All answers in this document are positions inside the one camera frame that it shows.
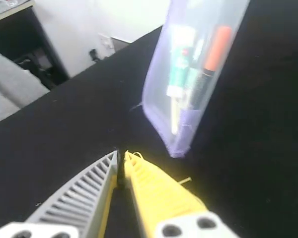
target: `gray chair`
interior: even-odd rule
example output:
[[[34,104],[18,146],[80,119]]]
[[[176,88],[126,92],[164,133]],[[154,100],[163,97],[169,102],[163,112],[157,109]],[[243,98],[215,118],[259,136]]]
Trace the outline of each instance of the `gray chair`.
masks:
[[[0,121],[47,92],[38,78],[0,55]]]

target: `electrical outlet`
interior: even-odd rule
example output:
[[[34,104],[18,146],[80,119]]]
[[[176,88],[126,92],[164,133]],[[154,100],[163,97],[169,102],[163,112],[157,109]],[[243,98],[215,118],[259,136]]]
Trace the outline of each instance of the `electrical outlet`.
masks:
[[[111,37],[98,33],[99,39],[103,47],[107,52],[107,56],[111,56],[115,53],[115,48]]]

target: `clear plastic pouch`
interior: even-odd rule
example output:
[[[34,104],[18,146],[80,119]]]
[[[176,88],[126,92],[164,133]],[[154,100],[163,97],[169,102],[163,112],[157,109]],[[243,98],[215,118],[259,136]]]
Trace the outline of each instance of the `clear plastic pouch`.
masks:
[[[173,0],[147,73],[143,109],[171,157],[183,157],[249,0]]]

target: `screw hole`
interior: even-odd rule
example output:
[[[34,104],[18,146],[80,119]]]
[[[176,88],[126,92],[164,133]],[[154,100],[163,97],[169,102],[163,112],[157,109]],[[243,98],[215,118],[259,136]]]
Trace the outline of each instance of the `screw hole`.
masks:
[[[67,233],[61,232],[61,233],[56,234],[52,238],[70,238],[70,235]]]
[[[165,237],[177,237],[182,234],[180,228],[175,225],[166,225],[163,228],[162,233]]]
[[[15,234],[12,238],[30,238],[31,237],[30,231],[21,231],[17,234]]]
[[[210,228],[216,227],[217,225],[215,224],[214,221],[208,218],[200,218],[198,219],[198,226],[201,229],[210,229]]]

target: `black cloth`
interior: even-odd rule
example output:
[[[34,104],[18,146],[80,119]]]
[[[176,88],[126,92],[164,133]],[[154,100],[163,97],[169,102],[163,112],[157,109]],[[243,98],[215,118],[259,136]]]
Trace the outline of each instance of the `black cloth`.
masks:
[[[0,226],[128,148],[175,179],[190,176],[186,188],[241,237],[298,237],[298,2],[250,3],[184,159],[168,156],[134,108],[159,33],[0,122]]]

